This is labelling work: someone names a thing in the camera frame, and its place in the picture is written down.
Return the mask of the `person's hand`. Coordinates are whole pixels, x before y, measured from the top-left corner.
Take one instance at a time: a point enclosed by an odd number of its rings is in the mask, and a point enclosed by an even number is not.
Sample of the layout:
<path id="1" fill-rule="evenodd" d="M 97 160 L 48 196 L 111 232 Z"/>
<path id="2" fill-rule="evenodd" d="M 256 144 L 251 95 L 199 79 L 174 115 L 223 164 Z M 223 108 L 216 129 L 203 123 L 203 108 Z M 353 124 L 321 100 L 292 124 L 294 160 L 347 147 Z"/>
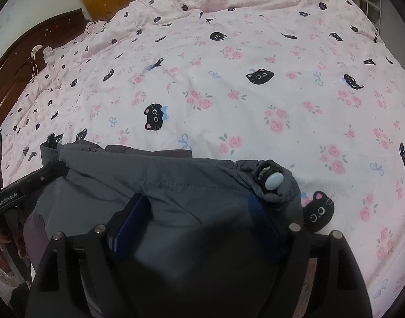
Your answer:
<path id="1" fill-rule="evenodd" d="M 17 253 L 19 257 L 23 258 L 27 254 L 24 245 L 24 236 L 22 231 L 16 231 L 14 233 L 4 233 L 0 229 L 0 244 L 14 242 L 17 246 Z M 3 254 L 0 248 L 0 260 L 3 258 Z"/>

